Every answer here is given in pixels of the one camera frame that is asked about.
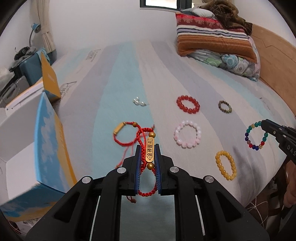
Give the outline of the person right hand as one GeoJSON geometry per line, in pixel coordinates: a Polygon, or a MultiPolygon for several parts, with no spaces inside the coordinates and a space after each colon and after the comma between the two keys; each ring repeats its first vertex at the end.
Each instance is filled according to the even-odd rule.
{"type": "Polygon", "coordinates": [[[296,203],[296,167],[293,161],[289,161],[286,168],[288,173],[288,185],[284,195],[283,204],[285,207],[290,208],[296,203]]]}

